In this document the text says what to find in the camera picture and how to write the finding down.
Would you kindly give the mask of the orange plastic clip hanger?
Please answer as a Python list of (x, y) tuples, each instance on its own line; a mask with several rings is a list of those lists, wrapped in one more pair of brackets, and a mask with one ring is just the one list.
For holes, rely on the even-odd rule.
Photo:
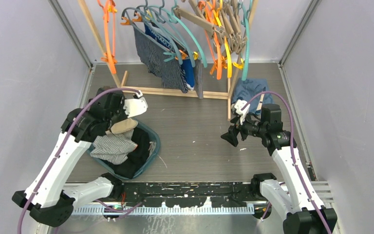
[(104, 38), (105, 38), (105, 52), (101, 60), (106, 62), (112, 75), (116, 75), (115, 64), (115, 23), (117, 9), (113, 0), (106, 0), (104, 4), (97, 0), (97, 4), (103, 11), (103, 25), (104, 25)]

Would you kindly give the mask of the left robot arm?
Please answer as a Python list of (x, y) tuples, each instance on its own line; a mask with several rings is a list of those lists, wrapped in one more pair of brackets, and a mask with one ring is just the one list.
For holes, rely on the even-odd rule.
[(130, 88), (98, 89), (83, 108), (71, 110), (61, 126), (56, 145), (26, 190), (16, 191), (12, 201), (22, 208), (18, 233), (26, 213), (38, 223), (59, 227), (72, 212), (97, 199), (117, 201), (123, 193), (122, 182), (109, 173), (65, 190), (64, 185), (79, 159), (95, 139), (106, 135), (116, 123), (146, 111), (141, 91)]

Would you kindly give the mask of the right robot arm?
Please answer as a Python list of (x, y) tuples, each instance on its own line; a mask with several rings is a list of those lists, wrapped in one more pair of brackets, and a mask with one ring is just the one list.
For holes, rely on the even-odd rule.
[(281, 109), (277, 104), (261, 106), (261, 116), (250, 113), (249, 105), (242, 100), (232, 107), (234, 118), (227, 133), (221, 138), (234, 147), (238, 136), (259, 137), (262, 145), (278, 166), (284, 189), (272, 173), (256, 174), (251, 180), (251, 194), (256, 200), (267, 199), (282, 220), (285, 234), (331, 234), (337, 224), (333, 208), (325, 207), (307, 173), (303, 170), (299, 151), (290, 131), (283, 129)]

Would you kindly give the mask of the beige underwear with navy trim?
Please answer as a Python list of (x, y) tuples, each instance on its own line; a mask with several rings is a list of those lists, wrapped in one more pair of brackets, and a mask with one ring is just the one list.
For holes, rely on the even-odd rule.
[(128, 118), (126, 120), (113, 124), (112, 127), (109, 129), (109, 132), (112, 134), (121, 134), (134, 129), (135, 127), (137, 127), (137, 125), (137, 120), (133, 118)]

